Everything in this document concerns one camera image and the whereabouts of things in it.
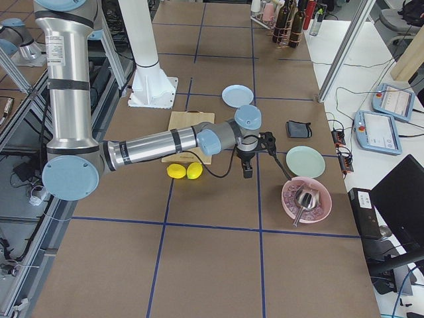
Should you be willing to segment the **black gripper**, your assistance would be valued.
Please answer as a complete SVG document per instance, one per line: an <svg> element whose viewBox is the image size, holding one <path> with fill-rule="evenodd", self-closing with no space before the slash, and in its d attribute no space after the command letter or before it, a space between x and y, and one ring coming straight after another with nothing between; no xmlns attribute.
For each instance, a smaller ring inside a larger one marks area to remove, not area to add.
<svg viewBox="0 0 424 318"><path fill-rule="evenodd" d="M253 175L253 168L251 165L251 160L255 156L256 148L251 149L241 148L236 146L236 156L240 159L243 170L243 178L250 179Z"/></svg>

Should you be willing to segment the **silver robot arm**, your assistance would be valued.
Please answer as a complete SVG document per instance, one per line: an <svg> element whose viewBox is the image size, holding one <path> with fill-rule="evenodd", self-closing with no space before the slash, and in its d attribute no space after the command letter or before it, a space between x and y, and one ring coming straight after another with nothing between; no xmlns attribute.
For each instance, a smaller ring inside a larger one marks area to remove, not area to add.
<svg viewBox="0 0 424 318"><path fill-rule="evenodd" d="M234 147L248 162L259 149L260 110L239 107L223 123L202 122L130 141L97 142L91 128L89 36L100 26L98 1L35 1L36 23L46 41L53 137L42 171L44 187L58 199L90 195L102 175L117 168L199 148L212 156Z"/></svg>
<svg viewBox="0 0 424 318"><path fill-rule="evenodd" d="M42 67L46 63L45 45L37 42L18 18L1 21L1 48L17 66Z"/></svg>

